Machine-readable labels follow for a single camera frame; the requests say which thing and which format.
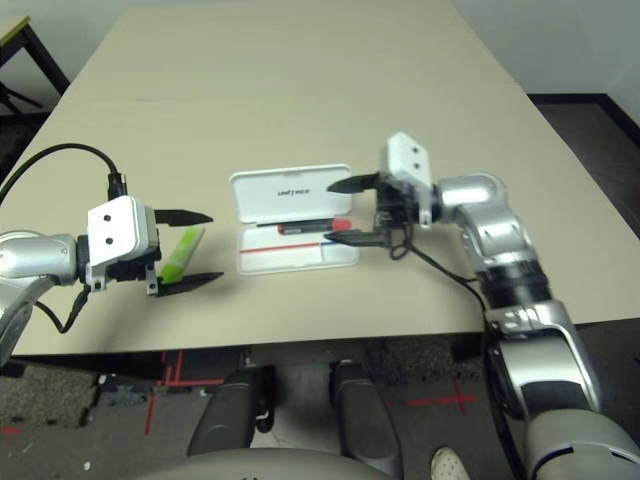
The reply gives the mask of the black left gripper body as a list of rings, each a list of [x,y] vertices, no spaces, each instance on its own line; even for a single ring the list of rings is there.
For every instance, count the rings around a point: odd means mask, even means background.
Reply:
[[[137,207],[128,230],[134,239],[133,246],[119,255],[106,272],[115,281],[146,280],[148,272],[154,272],[154,264],[161,258],[155,211],[149,206]]]

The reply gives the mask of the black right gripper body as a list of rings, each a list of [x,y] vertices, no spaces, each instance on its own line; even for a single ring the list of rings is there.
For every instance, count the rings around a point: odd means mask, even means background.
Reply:
[[[381,172],[374,177],[376,207],[373,232],[380,238],[383,248],[405,247],[412,242],[414,226],[419,220],[414,188]]]

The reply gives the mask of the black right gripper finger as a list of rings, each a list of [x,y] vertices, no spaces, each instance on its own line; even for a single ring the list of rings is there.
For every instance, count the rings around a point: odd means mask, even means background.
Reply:
[[[384,246],[385,234],[361,230],[336,230],[324,235],[325,239],[347,246]]]
[[[356,194],[377,189],[379,183],[379,173],[356,175],[332,183],[327,187],[327,191],[338,194]]]

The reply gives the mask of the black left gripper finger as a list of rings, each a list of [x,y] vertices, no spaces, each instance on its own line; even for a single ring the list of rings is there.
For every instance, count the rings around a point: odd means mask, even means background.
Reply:
[[[179,280],[165,280],[159,277],[157,297],[166,297],[186,293],[200,288],[224,275],[223,272],[206,272],[183,276]]]
[[[183,209],[155,209],[155,222],[170,227],[189,227],[211,223],[214,219],[206,214]]]

